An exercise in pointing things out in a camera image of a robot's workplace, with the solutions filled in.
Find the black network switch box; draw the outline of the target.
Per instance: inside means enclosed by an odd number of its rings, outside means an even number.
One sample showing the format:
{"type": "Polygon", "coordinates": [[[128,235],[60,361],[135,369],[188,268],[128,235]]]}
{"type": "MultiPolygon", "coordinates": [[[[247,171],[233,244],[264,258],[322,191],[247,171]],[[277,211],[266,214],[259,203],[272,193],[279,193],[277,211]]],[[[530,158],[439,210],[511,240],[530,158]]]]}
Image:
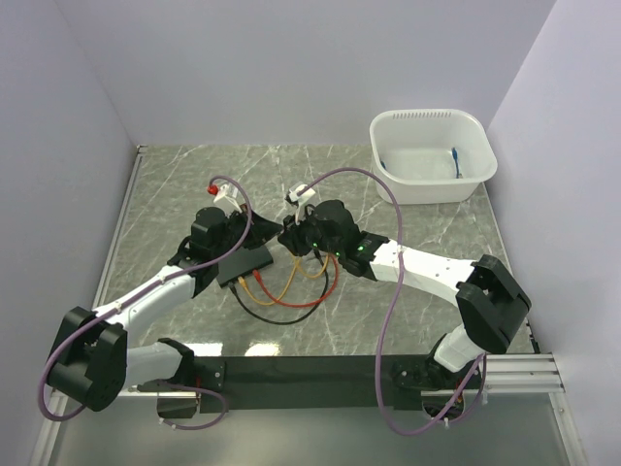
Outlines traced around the black network switch box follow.
{"type": "Polygon", "coordinates": [[[274,263],[266,246],[250,250],[239,248],[218,263],[217,283],[221,288],[236,283],[239,277],[250,276],[254,270],[260,270],[274,263]]]}

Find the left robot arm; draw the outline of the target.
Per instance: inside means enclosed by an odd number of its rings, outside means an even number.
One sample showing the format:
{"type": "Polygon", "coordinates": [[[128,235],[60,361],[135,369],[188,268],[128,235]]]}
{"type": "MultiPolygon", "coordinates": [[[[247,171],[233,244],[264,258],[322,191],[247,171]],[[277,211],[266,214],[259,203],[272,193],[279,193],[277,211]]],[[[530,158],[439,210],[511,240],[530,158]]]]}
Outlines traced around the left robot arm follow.
{"type": "Polygon", "coordinates": [[[131,338],[204,291],[220,261],[239,248],[264,246],[281,230],[255,213],[200,210],[189,235],[154,277],[107,305],[76,307],[65,315],[40,385],[93,412],[107,408],[128,386],[162,381],[174,390],[189,387],[196,379],[192,349],[168,338],[133,349],[131,338]]]}

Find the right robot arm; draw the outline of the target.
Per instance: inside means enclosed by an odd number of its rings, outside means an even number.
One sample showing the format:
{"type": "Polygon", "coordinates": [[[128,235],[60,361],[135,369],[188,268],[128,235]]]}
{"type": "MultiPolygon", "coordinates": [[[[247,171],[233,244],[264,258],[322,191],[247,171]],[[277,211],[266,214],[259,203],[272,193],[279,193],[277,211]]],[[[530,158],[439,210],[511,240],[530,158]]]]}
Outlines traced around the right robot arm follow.
{"type": "Polygon", "coordinates": [[[301,219],[286,216],[278,241],[296,256],[327,252],[355,277],[402,283],[455,306],[462,323],[441,337],[426,366],[438,387],[452,385],[480,354],[506,353],[532,307],[499,258],[456,259],[402,246],[360,229],[340,200],[324,201],[301,219]]]}

